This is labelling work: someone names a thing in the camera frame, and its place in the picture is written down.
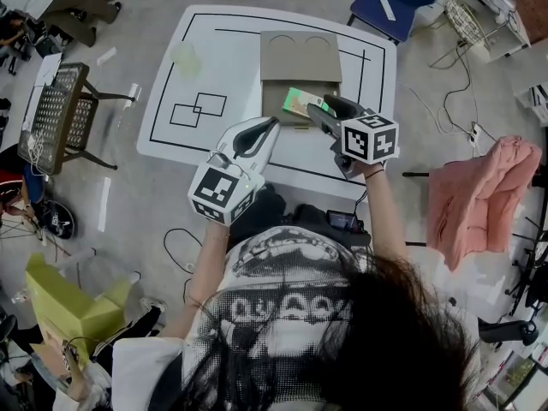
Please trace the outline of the black mesh metal table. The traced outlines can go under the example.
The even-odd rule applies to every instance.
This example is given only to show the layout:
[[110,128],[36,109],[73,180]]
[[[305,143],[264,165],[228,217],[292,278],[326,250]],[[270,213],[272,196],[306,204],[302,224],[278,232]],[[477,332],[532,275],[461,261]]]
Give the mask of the black mesh metal table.
[[133,94],[98,91],[84,63],[62,63],[50,86],[29,99],[18,154],[40,175],[55,176],[65,163],[84,158],[109,170],[117,166],[91,154],[86,145],[101,100],[135,101]]

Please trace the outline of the person's black trousers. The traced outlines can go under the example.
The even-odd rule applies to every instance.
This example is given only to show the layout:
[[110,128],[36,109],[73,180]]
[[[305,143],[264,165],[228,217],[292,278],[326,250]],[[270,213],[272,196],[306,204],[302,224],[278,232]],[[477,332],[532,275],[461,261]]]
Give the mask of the person's black trousers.
[[372,237],[366,232],[350,232],[336,229],[329,224],[328,213],[314,205],[298,205],[292,213],[285,213],[286,201],[271,184],[261,189],[256,200],[231,225],[229,229],[229,251],[237,244],[266,230],[280,226],[308,229],[336,241],[346,248],[368,247]]

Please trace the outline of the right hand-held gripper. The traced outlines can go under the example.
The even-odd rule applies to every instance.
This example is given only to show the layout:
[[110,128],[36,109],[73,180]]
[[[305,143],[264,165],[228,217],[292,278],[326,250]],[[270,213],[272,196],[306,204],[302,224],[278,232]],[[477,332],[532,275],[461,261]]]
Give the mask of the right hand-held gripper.
[[331,151],[343,176],[351,180],[359,175],[355,162],[383,163],[399,156],[399,124],[354,101],[336,95],[324,95],[328,112],[309,104],[309,119],[333,139]]

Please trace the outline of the pink jacket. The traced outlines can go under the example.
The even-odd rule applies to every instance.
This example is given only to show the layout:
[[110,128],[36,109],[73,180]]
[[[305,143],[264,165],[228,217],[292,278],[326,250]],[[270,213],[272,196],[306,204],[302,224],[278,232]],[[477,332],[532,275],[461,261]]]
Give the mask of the pink jacket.
[[426,245],[450,271],[470,253],[507,251],[516,207],[541,155],[537,145],[511,135],[482,157],[429,172]]

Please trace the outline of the black round bag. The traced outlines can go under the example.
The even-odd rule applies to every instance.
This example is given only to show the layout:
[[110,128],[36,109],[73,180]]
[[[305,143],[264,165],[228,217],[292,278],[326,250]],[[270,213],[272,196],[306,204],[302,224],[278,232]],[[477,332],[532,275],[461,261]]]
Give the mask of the black round bag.
[[50,233],[62,240],[73,237],[76,222],[67,206],[55,200],[47,200],[44,202],[43,210],[43,223]]

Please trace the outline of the white paper sheet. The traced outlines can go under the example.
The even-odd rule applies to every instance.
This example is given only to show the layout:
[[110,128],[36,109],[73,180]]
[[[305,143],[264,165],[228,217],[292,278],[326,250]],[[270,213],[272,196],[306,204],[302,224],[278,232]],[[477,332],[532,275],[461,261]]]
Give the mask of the white paper sheet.
[[62,53],[52,54],[43,58],[31,91],[30,98],[38,95],[43,88],[52,84],[62,59]]

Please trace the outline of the black phone with lit screen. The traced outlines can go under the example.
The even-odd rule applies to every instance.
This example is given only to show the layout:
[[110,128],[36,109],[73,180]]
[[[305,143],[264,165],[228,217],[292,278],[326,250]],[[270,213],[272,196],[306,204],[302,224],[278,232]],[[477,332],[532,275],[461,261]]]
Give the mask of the black phone with lit screen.
[[326,213],[329,225],[333,229],[353,234],[364,231],[364,223],[354,213],[328,210]]

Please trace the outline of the translucent plastic cup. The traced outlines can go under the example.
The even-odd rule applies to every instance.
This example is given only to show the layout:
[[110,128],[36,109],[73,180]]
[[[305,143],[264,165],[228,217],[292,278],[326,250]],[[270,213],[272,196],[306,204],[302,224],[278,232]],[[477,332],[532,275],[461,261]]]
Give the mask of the translucent plastic cup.
[[181,77],[195,78],[200,74],[202,63],[191,43],[181,42],[176,45],[170,53],[170,59]]

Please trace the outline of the person's black white printed shirt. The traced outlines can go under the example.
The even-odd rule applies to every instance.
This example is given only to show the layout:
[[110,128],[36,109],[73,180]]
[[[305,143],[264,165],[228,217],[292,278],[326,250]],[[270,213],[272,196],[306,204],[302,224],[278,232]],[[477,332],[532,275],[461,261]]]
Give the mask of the person's black white printed shirt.
[[467,411],[476,348],[407,262],[301,227],[226,257],[184,338],[122,339],[113,411]]

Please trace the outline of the yellow-green cardboard box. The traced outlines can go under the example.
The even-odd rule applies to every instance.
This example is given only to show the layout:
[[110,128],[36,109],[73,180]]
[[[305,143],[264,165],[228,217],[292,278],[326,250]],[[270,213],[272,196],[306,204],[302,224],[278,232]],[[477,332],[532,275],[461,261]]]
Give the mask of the yellow-green cardboard box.
[[42,253],[31,254],[26,268],[29,298],[45,343],[53,348],[70,343],[81,366],[99,343],[125,325],[124,308],[139,280],[139,273],[121,277],[103,294],[92,297],[47,264]]

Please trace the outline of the person's left forearm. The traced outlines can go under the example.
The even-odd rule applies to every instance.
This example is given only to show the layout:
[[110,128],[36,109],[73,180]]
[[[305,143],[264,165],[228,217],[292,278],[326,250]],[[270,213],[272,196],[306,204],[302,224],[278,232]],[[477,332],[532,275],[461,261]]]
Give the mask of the person's left forearm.
[[228,242],[229,228],[209,222],[196,270],[188,286],[185,304],[186,328],[182,337],[187,336],[200,307],[216,293],[223,279]]

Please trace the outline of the white desk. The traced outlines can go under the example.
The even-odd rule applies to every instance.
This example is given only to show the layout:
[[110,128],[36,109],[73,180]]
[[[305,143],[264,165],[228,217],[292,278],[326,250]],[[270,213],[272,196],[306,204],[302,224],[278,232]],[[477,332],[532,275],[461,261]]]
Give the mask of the white desk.
[[[465,3],[481,25],[485,38],[482,43],[468,45],[458,40],[465,49],[473,48],[484,55],[487,62],[510,55],[530,45],[526,29],[517,10],[501,0],[459,0]],[[444,0],[438,0],[444,7]]]

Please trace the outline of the blue chair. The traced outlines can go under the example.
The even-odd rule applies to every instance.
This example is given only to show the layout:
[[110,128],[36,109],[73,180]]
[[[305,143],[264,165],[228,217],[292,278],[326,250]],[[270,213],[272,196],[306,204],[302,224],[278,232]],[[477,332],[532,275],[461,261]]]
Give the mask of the blue chair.
[[396,21],[387,19],[379,0],[354,0],[350,6],[351,16],[347,25],[351,26],[355,19],[359,19],[380,31],[395,44],[400,44],[408,39],[416,10],[434,3],[435,0],[389,0],[389,2]]

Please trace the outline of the green packet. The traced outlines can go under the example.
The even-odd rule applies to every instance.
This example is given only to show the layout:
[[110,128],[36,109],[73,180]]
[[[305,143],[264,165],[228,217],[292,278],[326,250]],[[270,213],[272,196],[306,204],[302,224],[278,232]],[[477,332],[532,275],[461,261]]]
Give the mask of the green packet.
[[322,97],[295,87],[289,88],[288,94],[283,101],[282,109],[295,116],[308,118],[307,106],[309,104],[316,105],[325,112],[334,113],[334,110],[329,107]]

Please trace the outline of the person's right forearm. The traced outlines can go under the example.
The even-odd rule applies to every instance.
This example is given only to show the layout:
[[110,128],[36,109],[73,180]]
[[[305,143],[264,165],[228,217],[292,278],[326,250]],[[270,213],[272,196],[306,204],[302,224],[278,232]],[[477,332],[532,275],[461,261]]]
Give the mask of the person's right forearm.
[[376,255],[394,261],[407,261],[401,214],[381,164],[355,162],[364,176],[372,226],[372,245]]

